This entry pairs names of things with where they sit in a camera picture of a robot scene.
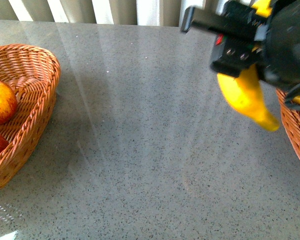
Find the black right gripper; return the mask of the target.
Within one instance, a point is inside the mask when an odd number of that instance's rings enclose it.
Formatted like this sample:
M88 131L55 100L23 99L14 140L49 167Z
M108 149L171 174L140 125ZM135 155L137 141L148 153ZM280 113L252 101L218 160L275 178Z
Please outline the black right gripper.
M300 0L272 0L261 13L235 0L221 14L190 6L181 31L191 28L216 34L210 68L238 77L255 65L260 78L282 89L300 90Z

